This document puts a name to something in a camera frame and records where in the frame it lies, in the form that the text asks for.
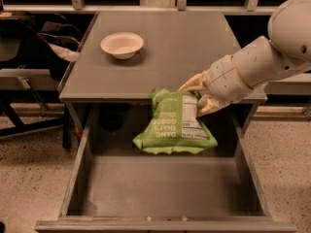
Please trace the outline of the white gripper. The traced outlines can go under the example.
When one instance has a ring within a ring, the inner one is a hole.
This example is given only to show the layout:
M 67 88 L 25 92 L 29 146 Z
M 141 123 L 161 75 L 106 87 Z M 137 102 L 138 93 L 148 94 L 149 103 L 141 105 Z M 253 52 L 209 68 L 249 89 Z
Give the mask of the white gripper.
M 197 115 L 215 113 L 230 103 L 238 103 L 253 92 L 239 73 L 232 55 L 215 61 L 210 68 L 182 84 L 179 91 L 199 91 L 207 87 L 213 96 L 204 94 L 197 101 Z

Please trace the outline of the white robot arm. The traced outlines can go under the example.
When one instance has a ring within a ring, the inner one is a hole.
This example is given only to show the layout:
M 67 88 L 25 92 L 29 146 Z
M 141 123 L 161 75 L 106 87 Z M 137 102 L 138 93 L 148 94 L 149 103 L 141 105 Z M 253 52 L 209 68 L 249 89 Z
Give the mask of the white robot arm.
M 311 0 L 284 2 L 271 15 L 267 32 L 180 87 L 203 93 L 197 102 L 200 117 L 240 102 L 261 85 L 310 69 Z

